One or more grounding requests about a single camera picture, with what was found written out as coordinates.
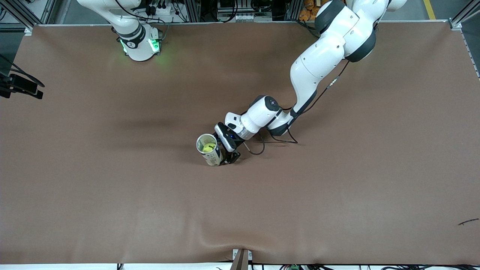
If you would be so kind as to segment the diagonal aluminium frame rail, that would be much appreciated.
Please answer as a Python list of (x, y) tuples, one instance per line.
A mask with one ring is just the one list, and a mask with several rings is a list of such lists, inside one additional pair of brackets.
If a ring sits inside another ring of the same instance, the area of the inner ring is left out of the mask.
[(59, 0), (0, 0), (0, 33), (26, 33), (50, 23)]

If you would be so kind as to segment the aluminium frame post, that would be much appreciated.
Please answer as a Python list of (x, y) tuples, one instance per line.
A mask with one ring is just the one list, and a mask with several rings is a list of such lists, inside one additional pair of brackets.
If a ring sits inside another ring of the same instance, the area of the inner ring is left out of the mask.
[(200, 22), (201, 0), (183, 0), (190, 23)]
[(286, 0), (286, 14), (285, 19), (298, 20), (300, 11), (303, 7), (303, 0)]

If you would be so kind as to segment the white blue tennis ball can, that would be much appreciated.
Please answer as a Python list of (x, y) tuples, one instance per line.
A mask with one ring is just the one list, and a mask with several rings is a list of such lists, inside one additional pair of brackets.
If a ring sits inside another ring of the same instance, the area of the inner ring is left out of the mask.
[[(216, 149), (210, 153), (202, 153), (203, 145), (207, 143), (216, 143)], [(204, 157), (204, 159), (206, 159), (206, 162), (209, 164), (209, 166), (219, 166), (221, 164), (223, 156), (218, 141), (214, 135), (206, 133), (199, 136), (196, 141), (196, 148)]]

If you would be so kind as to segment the brown table mat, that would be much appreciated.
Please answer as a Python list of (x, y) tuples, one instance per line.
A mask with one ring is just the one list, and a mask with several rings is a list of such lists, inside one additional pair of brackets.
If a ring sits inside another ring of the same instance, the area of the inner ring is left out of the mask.
[(136, 63), (108, 26), (38, 26), (0, 100), (0, 264), (480, 264), (480, 80), (443, 22), (379, 24), (291, 128), (232, 165), (195, 142), (259, 95), (295, 102), (294, 23), (173, 25)]

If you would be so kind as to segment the brown pole with bracket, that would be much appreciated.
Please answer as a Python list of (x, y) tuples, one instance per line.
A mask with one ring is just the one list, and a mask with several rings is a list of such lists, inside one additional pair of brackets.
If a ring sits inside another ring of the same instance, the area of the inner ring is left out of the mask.
[(230, 270), (249, 270), (249, 265), (253, 262), (252, 251), (247, 249), (233, 249), (232, 265)]

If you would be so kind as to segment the aluminium rail with corner bracket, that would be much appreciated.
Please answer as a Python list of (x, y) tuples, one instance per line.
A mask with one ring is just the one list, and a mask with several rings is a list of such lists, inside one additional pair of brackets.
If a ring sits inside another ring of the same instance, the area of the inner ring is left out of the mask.
[(480, 80), (480, 0), (468, 0), (458, 14), (449, 19), (450, 28), (459, 30), (475, 73)]

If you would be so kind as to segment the orange packet pile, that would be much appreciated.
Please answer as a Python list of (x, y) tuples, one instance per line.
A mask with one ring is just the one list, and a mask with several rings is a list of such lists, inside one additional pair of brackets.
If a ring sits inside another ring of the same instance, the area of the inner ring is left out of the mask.
[(319, 5), (317, 5), (318, 1), (321, 3), (321, 0), (302, 0), (303, 7), (298, 15), (298, 20), (305, 22), (314, 21), (320, 9)]

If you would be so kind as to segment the white power strip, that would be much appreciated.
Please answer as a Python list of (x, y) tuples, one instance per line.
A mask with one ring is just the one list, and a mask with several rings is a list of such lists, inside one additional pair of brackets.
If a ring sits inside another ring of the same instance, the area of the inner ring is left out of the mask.
[(148, 6), (145, 9), (145, 13), (148, 16), (170, 16), (175, 13), (173, 7), (171, 5), (166, 5), (165, 8), (163, 6)]

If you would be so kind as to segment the white terminal block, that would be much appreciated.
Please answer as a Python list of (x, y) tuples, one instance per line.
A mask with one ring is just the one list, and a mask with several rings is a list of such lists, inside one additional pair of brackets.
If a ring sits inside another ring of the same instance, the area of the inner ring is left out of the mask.
[(254, 22), (255, 14), (253, 13), (238, 13), (235, 16), (229, 13), (219, 13), (217, 15), (217, 20), (224, 22), (230, 20), (230, 22), (237, 22), (237, 23), (246, 23), (246, 22)]

